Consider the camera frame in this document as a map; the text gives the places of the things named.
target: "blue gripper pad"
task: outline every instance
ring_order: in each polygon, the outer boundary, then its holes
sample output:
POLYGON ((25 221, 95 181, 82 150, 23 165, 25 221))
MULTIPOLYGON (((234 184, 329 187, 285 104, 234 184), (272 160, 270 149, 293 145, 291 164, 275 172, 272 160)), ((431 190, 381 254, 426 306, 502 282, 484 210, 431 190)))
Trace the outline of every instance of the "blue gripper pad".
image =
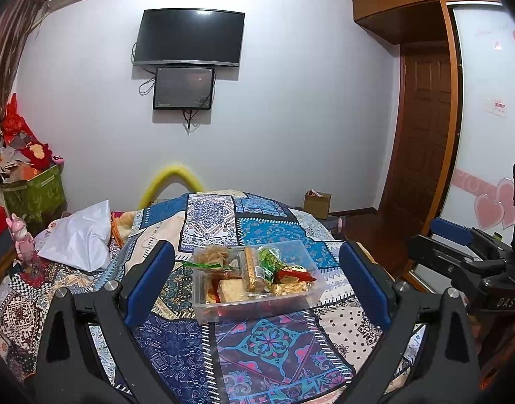
POLYGON ((141 264, 133 266, 125 275, 119 309, 126 313, 128 328, 142 325, 175 265, 173 245, 160 240, 141 264))
POLYGON ((464 226, 444 220, 443 218, 434 218, 430 226, 431 232, 441 237, 447 238, 454 243, 466 246, 472 243, 471 230, 464 226))
POLYGON ((392 322, 390 316, 396 310, 393 281, 386 271, 379 264, 372 263, 352 241, 345 242, 340 248, 340 267, 368 319, 386 331, 392 322))

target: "small monitor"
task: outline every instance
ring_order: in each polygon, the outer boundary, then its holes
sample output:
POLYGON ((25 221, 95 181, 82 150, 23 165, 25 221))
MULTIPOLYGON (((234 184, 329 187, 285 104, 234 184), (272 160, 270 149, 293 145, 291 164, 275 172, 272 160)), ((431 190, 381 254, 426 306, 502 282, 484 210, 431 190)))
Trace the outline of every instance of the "small monitor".
POLYGON ((214 68, 159 67, 153 109, 210 109, 214 68))

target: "bed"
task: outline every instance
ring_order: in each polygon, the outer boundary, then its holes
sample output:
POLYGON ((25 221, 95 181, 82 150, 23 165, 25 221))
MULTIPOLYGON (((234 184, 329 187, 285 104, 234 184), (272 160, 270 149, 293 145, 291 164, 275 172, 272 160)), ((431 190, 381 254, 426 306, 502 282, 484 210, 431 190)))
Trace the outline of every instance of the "bed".
MULTIPOLYGON (((382 331, 368 320, 338 264, 342 242, 310 214, 255 194, 222 190, 184 194, 137 212, 122 248, 86 274, 43 261, 41 278, 16 274, 0 287, 0 355, 24 381, 35 373, 44 319, 57 288, 98 290, 121 280, 158 240, 176 248, 176 265, 147 321, 134 337, 181 403, 332 403, 353 380, 382 331), (182 263, 194 247, 302 240, 327 288, 314 309, 240 323, 198 325, 192 310, 192 270, 182 263)), ((425 326, 413 329, 387 392, 401 387, 425 326)), ((90 326, 99 359, 113 387, 130 393, 99 326, 90 326)))

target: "pink figurine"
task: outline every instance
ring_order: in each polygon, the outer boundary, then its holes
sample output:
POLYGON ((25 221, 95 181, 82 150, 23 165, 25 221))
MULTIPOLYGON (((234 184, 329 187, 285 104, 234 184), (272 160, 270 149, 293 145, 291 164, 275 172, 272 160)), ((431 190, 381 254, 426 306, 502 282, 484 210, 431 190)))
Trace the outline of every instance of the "pink figurine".
POLYGON ((7 226, 11 229, 16 254, 19 256, 20 261, 29 267, 37 255, 35 253, 33 237, 28 232, 23 218, 17 217, 16 214, 12 214, 11 217, 12 220, 7 217, 5 221, 7 222, 7 226))

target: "clear plastic box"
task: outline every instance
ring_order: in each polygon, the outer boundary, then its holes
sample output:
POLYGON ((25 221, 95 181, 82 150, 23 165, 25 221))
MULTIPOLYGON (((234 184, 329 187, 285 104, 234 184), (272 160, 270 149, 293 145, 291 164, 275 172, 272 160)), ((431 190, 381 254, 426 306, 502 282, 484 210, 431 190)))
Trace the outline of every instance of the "clear plastic box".
POLYGON ((245 321, 247 319, 292 313, 317 306, 321 295, 325 291, 326 282, 301 240, 256 245, 248 244, 246 246, 231 247, 230 249, 243 251, 247 246, 254 248, 262 246, 277 248, 281 251, 281 260, 284 263, 303 266, 316 280, 308 291, 303 293, 270 296, 250 301, 207 304, 205 290, 207 275, 201 271, 194 271, 192 307, 194 308, 195 318, 198 323, 245 321))

